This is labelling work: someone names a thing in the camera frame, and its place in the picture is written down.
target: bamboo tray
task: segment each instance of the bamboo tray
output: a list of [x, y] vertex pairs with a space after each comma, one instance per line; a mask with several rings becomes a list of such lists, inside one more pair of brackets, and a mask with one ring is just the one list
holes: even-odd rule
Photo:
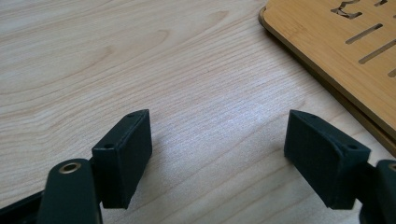
[[396, 156], [396, 1], [269, 0], [259, 19]]

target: wooden table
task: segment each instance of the wooden table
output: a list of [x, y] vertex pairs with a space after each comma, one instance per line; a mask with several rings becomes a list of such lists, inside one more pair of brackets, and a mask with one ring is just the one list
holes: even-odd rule
[[105, 223], [358, 223], [283, 156], [290, 109], [392, 158], [259, 24], [265, 1], [0, 3], [0, 207], [148, 108], [153, 154]]

